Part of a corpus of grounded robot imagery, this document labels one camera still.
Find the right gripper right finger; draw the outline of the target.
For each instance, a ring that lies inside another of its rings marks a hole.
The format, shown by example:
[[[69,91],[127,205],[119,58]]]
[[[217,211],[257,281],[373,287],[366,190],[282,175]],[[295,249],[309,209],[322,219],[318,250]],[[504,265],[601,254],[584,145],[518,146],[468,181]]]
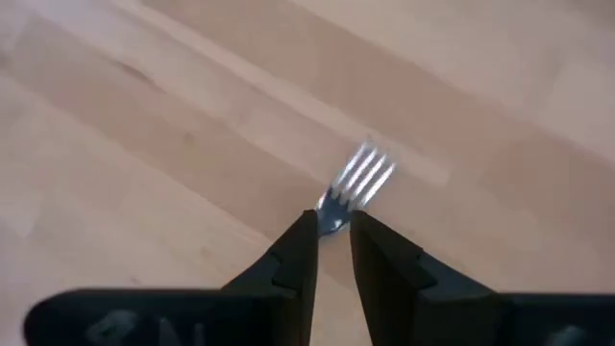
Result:
[[[375,345],[611,345],[611,294],[496,291],[364,211],[352,214],[354,276]]]

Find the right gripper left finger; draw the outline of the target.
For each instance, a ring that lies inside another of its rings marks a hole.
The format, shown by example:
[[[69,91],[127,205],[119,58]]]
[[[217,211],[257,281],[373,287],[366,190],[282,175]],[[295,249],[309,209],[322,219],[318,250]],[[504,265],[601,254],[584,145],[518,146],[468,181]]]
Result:
[[[80,288],[26,314],[29,345],[307,345],[318,260],[315,210],[219,288]]]

